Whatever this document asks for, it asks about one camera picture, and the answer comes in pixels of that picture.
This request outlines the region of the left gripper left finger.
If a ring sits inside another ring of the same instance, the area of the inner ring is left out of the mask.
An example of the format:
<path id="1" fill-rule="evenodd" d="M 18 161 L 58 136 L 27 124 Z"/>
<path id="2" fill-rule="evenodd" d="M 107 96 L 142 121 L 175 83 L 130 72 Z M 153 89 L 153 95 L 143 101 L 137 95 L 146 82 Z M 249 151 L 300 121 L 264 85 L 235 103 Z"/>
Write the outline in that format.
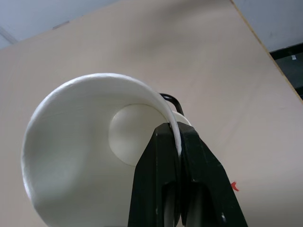
<path id="1" fill-rule="evenodd" d="M 134 172 L 127 227 L 176 227 L 181 216 L 182 155 L 169 123 L 155 128 Z"/>

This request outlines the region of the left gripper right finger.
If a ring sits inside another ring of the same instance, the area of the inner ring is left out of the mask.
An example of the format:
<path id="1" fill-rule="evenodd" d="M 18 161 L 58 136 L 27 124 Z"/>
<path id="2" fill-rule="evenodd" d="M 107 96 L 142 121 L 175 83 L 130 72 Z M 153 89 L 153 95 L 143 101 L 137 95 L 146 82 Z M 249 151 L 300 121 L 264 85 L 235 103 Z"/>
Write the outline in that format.
<path id="1" fill-rule="evenodd" d="M 179 123 L 185 227 L 248 227 L 226 171 L 196 130 Z"/>

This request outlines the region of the yellow paper cup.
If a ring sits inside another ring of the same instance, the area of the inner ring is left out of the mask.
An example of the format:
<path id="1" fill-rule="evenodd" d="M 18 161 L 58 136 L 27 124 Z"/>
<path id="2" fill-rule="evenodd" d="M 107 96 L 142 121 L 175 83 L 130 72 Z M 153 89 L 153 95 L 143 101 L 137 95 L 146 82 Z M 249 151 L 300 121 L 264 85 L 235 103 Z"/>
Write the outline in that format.
<path id="1" fill-rule="evenodd" d="M 155 128 L 176 118 L 164 98 L 129 76 L 97 73 L 70 80 L 36 108 L 22 148 L 22 175 L 48 227 L 125 227 L 135 166 Z"/>

